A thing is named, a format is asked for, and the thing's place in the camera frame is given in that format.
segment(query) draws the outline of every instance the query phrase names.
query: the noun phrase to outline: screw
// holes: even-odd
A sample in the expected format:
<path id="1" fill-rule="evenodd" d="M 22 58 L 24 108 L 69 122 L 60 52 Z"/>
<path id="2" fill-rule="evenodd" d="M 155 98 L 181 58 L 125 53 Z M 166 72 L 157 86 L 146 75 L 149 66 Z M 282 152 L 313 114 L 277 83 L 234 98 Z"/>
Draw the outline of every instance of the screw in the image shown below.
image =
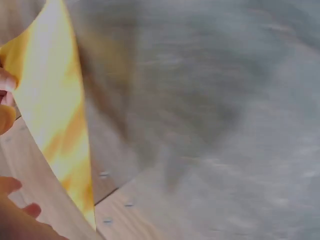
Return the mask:
<path id="1" fill-rule="evenodd" d="M 125 207 L 133 207 L 134 203 L 132 201 L 130 201 L 130 202 L 127 202 L 124 206 Z"/>
<path id="2" fill-rule="evenodd" d="M 103 220 L 103 223 L 107 225 L 111 225 L 114 221 L 112 220 L 111 217 L 107 217 L 106 219 Z"/>
<path id="3" fill-rule="evenodd" d="M 102 179 L 106 179 L 109 176 L 109 172 L 107 171 L 100 172 L 99 176 Z"/>

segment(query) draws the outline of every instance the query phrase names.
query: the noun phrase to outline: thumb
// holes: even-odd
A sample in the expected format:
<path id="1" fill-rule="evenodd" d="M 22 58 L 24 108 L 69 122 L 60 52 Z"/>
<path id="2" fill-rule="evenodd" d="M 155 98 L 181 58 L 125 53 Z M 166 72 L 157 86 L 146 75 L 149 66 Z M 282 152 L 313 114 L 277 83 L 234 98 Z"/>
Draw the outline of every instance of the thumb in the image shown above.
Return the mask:
<path id="1" fill-rule="evenodd" d="M 16 86 L 16 79 L 0 67 L 0 90 L 5 90 L 11 93 L 16 89 Z"/>
<path id="2" fill-rule="evenodd" d="M 0 135 L 8 131 L 14 124 L 16 111 L 11 106 L 0 105 Z"/>

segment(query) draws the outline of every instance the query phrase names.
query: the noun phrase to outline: plywood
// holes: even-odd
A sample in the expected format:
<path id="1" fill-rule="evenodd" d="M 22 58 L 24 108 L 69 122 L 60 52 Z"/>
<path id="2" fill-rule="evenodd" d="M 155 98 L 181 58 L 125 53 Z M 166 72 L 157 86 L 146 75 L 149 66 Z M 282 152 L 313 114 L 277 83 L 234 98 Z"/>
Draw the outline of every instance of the plywood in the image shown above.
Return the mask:
<path id="1" fill-rule="evenodd" d="M 1 136 L 0 144 L 12 175 L 23 184 L 25 202 L 41 206 L 41 222 L 71 240 L 101 239 L 65 193 L 22 118 Z"/>
<path id="2" fill-rule="evenodd" d="M 98 231 L 109 240 L 166 239 L 132 204 L 122 191 L 100 202 L 95 208 Z"/>

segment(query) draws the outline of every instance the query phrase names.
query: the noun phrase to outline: wooden surface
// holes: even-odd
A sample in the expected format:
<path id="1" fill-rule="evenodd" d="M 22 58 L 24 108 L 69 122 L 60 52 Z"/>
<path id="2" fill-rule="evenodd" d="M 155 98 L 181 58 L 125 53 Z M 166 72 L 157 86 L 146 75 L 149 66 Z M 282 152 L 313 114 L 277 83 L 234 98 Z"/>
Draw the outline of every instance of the wooden surface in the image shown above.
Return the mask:
<path id="1" fill-rule="evenodd" d="M 97 229 L 107 240 L 164 240 L 129 198 L 117 190 L 95 208 Z"/>
<path id="2" fill-rule="evenodd" d="M 28 204 L 37 202 L 41 206 L 41 222 L 52 225 L 70 240 L 101 239 L 65 193 L 22 118 L 0 137 L 0 144 L 7 169 L 23 184 L 20 191 L 23 200 Z"/>

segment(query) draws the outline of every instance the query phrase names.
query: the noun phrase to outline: yellow sheet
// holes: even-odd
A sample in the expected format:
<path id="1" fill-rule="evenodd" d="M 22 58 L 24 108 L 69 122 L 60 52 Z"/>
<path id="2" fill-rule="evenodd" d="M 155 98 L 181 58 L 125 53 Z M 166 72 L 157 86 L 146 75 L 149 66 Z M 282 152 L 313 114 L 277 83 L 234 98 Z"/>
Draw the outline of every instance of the yellow sheet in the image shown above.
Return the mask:
<path id="1" fill-rule="evenodd" d="M 14 99 L 36 144 L 95 228 L 81 67 L 63 1 L 48 0 L 29 28 L 0 48 L 0 61 L 18 79 Z"/>

